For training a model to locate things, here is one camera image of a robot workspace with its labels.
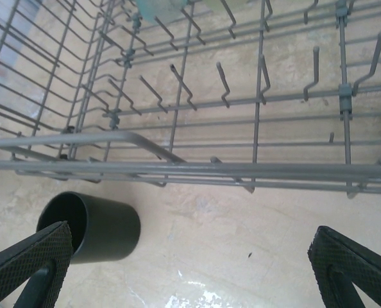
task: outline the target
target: black object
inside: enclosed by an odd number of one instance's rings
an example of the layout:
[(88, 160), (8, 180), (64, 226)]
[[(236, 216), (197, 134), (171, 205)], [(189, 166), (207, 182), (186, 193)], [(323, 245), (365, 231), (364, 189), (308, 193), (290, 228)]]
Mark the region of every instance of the black object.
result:
[(31, 277), (14, 307), (54, 307), (71, 256), (71, 233), (66, 222), (57, 222), (3, 250), (0, 301)]
[(308, 255), (326, 307), (364, 307), (352, 283), (381, 306), (381, 256), (323, 226)]
[(122, 259), (139, 240), (140, 221), (131, 206), (86, 194), (54, 197), (42, 211), (37, 231), (57, 221), (67, 221), (71, 229), (71, 264)]

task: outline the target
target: gray wire rack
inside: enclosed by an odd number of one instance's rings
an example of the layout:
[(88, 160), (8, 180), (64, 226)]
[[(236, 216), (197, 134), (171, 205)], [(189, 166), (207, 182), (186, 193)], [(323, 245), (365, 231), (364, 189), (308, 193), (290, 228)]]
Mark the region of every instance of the gray wire rack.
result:
[[(218, 0), (228, 21), (208, 30), (203, 30), (201, 23), (212, 12), (203, 9), (200, 1), (189, 1), (181, 11), (182, 16), (171, 24), (155, 17), (155, 24), (150, 25), (144, 24), (133, 1), (35, 2), (38, 14), (34, 19), (21, 9), (21, 1), (24, 0), (15, 0), (9, 16), (0, 18), (0, 150), (4, 150), (0, 151), (0, 169), (14, 170), (20, 175), (94, 183), (118, 180), (160, 187), (166, 183), (232, 185), (251, 193), (255, 187), (277, 187), (342, 191), (349, 197), (357, 193), (381, 194), (381, 157), (368, 164), (351, 163), (353, 147), (376, 148), (381, 146), (381, 140), (354, 141), (350, 134), (350, 123), (355, 119), (381, 119), (381, 111), (356, 112), (352, 104), (358, 95), (381, 92), (381, 82), (365, 83), (381, 65), (381, 30), (355, 39), (345, 37), (348, 24), (381, 18), (381, 1), (339, 0), (319, 4), (314, 0), (304, 10), (277, 14), (271, 0), (259, 0), (256, 18), (238, 22), (226, 0)], [(18, 24), (28, 24), (28, 30), (18, 28)], [(270, 94), (271, 71), (264, 42), (327, 28), (339, 32), (340, 85), (313, 89), (323, 81), (323, 76), (319, 78), (319, 54), (323, 51), (314, 46), (309, 52), (313, 80), (304, 82), (295, 93)], [(162, 38), (146, 42), (146, 33), (156, 31)], [(216, 67), (209, 69), (217, 70), (223, 94), (217, 99), (195, 100), (185, 77), (189, 58), (248, 44), (258, 50), (255, 93), (247, 98), (233, 98), (227, 65), (214, 62)], [(373, 56), (368, 60), (347, 61), (346, 48), (357, 44), (375, 44)], [(15, 59), (11, 64), (3, 58), (7, 53)], [(171, 76), (166, 83), (178, 87), (173, 98), (169, 94), (165, 98), (157, 90), (156, 82), (164, 80), (155, 74), (130, 75), (137, 67), (166, 61), (170, 62), (166, 68)], [(350, 83), (348, 69), (354, 67), (370, 69)], [(126, 87), (126, 82), (133, 79), (138, 81), (137, 86), (142, 87), (138, 91), (146, 93), (148, 101), (138, 103), (131, 98), (131, 88)], [(261, 111), (275, 102), (301, 104), (300, 101), (317, 98), (338, 99), (337, 112), (261, 116)], [(249, 118), (232, 117), (243, 108), (250, 108)], [(230, 114), (225, 120), (203, 116), (191, 123), (183, 120), (189, 112), (222, 114), (224, 110)], [(165, 121), (148, 123), (146, 119), (150, 117), (165, 117)], [(260, 142), (259, 126), (327, 119), (343, 128), (343, 141), (338, 141), (332, 132), (322, 141)], [(233, 142), (225, 138), (197, 143), (177, 137), (178, 130), (197, 129), (203, 135), (240, 125), (249, 127), (250, 141)], [(165, 140), (153, 140), (161, 131), (168, 132)], [(311, 152), (315, 147), (344, 148), (344, 157), (334, 163), (258, 159), (261, 149), (301, 148)], [(232, 151), (240, 159), (221, 157), (222, 150)], [(203, 152), (210, 160), (205, 157), (192, 160), (187, 157), (191, 152)], [(248, 160), (242, 159), (242, 152), (248, 153)], [(124, 159), (124, 153), (133, 153), (133, 159)]]

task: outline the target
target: black textured pad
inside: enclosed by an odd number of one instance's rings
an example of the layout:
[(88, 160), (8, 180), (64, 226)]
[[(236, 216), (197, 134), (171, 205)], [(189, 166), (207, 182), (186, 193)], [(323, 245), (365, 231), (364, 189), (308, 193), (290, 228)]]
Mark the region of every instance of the black textured pad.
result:
[(352, 282), (381, 306), (381, 256), (329, 227), (319, 227), (309, 259), (326, 307), (364, 307)]
[(31, 277), (15, 307), (54, 307), (71, 256), (66, 222), (55, 223), (0, 252), (0, 301)]

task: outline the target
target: wire rack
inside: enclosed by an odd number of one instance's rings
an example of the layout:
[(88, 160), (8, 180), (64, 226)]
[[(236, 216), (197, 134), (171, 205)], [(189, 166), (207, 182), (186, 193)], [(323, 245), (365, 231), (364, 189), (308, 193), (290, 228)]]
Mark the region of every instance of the wire rack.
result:
[(381, 1), (189, 1), (169, 24), (23, 1), (0, 17), (0, 169), (381, 194)]

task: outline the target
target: black cylinder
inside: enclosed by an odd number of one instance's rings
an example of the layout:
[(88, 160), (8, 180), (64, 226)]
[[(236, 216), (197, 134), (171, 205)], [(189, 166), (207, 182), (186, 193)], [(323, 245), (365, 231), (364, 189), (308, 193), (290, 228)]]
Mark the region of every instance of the black cylinder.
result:
[(115, 261), (135, 249), (140, 221), (129, 205), (80, 194), (63, 192), (42, 211), (37, 231), (57, 221), (67, 221), (72, 235), (72, 264)]

